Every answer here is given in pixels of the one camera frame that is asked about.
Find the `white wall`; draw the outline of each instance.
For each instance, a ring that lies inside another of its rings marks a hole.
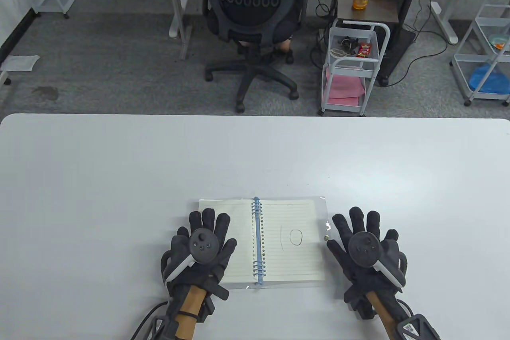
[[[0,0],[0,45],[29,11],[26,0]]]

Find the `red snack wrapper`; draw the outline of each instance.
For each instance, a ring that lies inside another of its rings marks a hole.
[[[370,55],[370,49],[372,49],[371,43],[361,43],[356,57],[367,58]]]

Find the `notebook spiral binding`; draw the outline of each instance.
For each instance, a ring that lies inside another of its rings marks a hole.
[[[257,260],[253,261],[253,276],[257,276],[257,284],[262,285],[264,284],[264,276],[266,276],[266,250],[264,249],[264,215],[262,212],[262,203],[260,203],[260,199],[257,197],[253,198],[251,213],[255,219],[255,236],[257,239]]]

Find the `spiral notebook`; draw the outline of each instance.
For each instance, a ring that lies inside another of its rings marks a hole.
[[[230,215],[227,238],[237,240],[222,283],[324,280],[313,199],[200,200],[199,210],[205,208]]]

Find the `chair seat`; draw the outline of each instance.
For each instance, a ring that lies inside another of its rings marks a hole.
[[[290,10],[290,12],[288,12],[284,19],[278,23],[275,28],[275,32],[273,33],[273,43],[286,41],[298,29],[300,3],[301,1],[297,1],[295,6]],[[267,16],[265,13],[274,11],[274,8],[245,7],[233,4],[229,4],[228,7],[228,15],[231,17],[232,21],[235,23],[242,23],[243,25],[247,25],[247,21],[251,22],[253,25],[262,23],[262,20],[267,20],[270,17],[270,15]],[[209,10],[209,13],[207,14],[207,27],[213,34],[218,34],[218,18],[214,10]],[[256,34],[242,34],[230,31],[228,35],[235,41],[246,41],[248,43],[260,43],[261,41],[261,36]]]

